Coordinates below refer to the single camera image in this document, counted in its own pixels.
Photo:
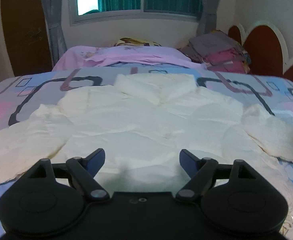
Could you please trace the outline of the cream white large garment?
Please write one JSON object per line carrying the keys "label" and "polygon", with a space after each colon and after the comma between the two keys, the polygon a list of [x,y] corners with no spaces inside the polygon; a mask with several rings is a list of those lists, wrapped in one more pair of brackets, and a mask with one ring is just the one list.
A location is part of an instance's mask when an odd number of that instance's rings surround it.
{"label": "cream white large garment", "polygon": [[106,163],[96,179],[112,192],[177,192],[187,180],[178,163],[182,149],[227,164],[243,159],[286,198],[281,230],[293,239],[293,183],[280,164],[293,163],[293,126],[259,104],[198,87],[188,74],[120,74],[113,85],[41,103],[0,130],[0,184],[41,158],[62,163],[97,148]]}

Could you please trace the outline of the stack of folded clothes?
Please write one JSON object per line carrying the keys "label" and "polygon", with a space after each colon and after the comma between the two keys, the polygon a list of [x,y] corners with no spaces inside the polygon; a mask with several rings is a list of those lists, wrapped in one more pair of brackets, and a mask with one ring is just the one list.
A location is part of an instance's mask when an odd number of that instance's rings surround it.
{"label": "stack of folded clothes", "polygon": [[194,63],[203,63],[207,70],[248,74],[251,58],[236,40],[222,31],[213,31],[189,40],[179,51]]}

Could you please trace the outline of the pink blanket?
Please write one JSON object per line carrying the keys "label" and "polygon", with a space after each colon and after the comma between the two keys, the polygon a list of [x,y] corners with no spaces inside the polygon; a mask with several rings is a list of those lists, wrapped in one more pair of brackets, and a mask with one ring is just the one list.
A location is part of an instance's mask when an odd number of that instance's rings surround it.
{"label": "pink blanket", "polygon": [[194,63],[177,49],[158,46],[75,46],[66,51],[53,71],[85,67],[106,67],[117,63],[146,65],[173,64],[190,69],[207,69],[204,63]]}

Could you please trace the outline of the red white scalloped headboard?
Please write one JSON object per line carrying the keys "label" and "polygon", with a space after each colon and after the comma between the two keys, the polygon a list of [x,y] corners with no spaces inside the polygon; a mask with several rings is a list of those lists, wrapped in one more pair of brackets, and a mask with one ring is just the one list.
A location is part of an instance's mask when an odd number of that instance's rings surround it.
{"label": "red white scalloped headboard", "polygon": [[260,21],[245,31],[237,24],[229,28],[228,36],[248,52],[251,74],[283,77],[293,82],[293,57],[289,57],[285,38],[275,25]]}

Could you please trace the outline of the brown wooden door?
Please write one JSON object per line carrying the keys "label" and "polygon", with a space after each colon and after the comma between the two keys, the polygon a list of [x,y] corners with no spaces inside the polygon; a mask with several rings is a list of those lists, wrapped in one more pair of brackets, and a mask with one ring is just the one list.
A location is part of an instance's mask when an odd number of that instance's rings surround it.
{"label": "brown wooden door", "polygon": [[1,20],[14,75],[52,70],[41,0],[1,0]]}

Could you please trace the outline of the window with green curtain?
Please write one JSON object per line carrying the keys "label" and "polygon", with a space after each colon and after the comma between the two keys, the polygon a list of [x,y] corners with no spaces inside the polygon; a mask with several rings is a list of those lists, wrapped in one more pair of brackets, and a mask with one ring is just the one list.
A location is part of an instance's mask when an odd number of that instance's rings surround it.
{"label": "window with green curtain", "polygon": [[201,0],[68,0],[68,2],[72,24],[137,18],[194,21],[203,11]]}

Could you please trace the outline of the grey curtain right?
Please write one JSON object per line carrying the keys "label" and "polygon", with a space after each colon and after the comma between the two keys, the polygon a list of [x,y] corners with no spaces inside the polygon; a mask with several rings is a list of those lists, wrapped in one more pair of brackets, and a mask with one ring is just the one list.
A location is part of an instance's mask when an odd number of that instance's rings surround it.
{"label": "grey curtain right", "polygon": [[207,34],[216,28],[220,0],[201,0],[201,3],[203,10],[198,23],[197,36]]}

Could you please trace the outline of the grey curtain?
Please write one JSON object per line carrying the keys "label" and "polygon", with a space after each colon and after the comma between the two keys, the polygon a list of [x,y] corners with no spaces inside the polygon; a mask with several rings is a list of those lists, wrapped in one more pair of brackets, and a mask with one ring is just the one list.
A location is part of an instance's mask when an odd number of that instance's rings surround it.
{"label": "grey curtain", "polygon": [[41,0],[44,12],[52,63],[55,65],[67,51],[61,26],[62,0]]}
{"label": "grey curtain", "polygon": [[216,28],[220,0],[201,0],[201,3],[203,10],[198,23],[197,36],[207,34]]}

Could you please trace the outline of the grey curtain left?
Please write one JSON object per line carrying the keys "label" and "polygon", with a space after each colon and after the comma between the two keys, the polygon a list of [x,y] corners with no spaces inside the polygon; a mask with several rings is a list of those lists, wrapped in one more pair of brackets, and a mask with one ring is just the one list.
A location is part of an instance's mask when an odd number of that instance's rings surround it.
{"label": "grey curtain left", "polygon": [[55,65],[67,51],[61,26],[62,0],[41,0],[44,12],[52,63]]}

